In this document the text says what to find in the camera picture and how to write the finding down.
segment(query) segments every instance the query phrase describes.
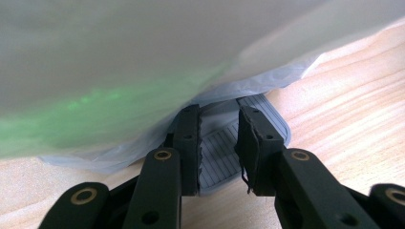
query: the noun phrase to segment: wooden table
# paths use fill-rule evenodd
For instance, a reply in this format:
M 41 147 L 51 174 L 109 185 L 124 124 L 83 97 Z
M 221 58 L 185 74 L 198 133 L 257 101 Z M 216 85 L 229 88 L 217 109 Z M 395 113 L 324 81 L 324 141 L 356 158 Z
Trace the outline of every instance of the wooden table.
M 314 152 L 343 184 L 367 194 L 405 186 L 405 23 L 323 55 L 303 79 L 268 93 L 292 130 L 289 147 Z M 0 160 L 0 228 L 36 228 L 57 198 L 83 181 L 110 188 L 137 175 L 55 167 L 37 158 Z M 236 179 L 216 194 L 183 198 L 182 228 L 277 228 L 273 198 Z

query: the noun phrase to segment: plastic bag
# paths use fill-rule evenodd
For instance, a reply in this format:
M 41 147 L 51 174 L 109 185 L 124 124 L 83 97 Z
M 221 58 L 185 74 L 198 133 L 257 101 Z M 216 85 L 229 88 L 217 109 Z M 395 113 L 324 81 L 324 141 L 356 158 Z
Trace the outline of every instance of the plastic bag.
M 203 103 L 229 98 L 226 83 L 286 70 L 404 14 L 400 0 L 2 1 L 0 157 L 126 165 L 139 155 L 117 152 L 147 151 L 132 143 L 155 142 L 146 133 L 164 133 L 201 92 Z M 226 95 L 213 97 L 217 87 Z

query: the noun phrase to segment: light wood surface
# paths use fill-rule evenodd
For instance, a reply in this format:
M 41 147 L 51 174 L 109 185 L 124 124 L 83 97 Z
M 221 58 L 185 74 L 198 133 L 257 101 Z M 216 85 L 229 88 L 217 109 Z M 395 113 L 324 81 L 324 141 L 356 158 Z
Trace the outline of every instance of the light wood surface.
M 323 55 L 302 80 L 267 98 L 292 131 L 289 147 L 315 153 L 343 184 L 405 186 L 405 23 Z M 36 228 L 57 198 L 83 181 L 110 188 L 137 175 L 54 167 L 34 157 L 0 160 L 0 228 Z M 273 198 L 236 179 L 216 194 L 183 198 L 182 228 L 277 228 Z

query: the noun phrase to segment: gray ribbed object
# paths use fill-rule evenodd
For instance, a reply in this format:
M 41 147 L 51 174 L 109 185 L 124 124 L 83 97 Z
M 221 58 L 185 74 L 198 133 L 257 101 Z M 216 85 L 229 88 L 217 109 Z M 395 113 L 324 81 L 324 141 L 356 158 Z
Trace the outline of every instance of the gray ribbed object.
M 241 175 L 239 159 L 233 149 L 238 138 L 238 115 L 241 105 L 262 111 L 283 137 L 286 147 L 290 142 L 289 126 L 263 94 L 203 107 L 201 195 L 209 195 Z

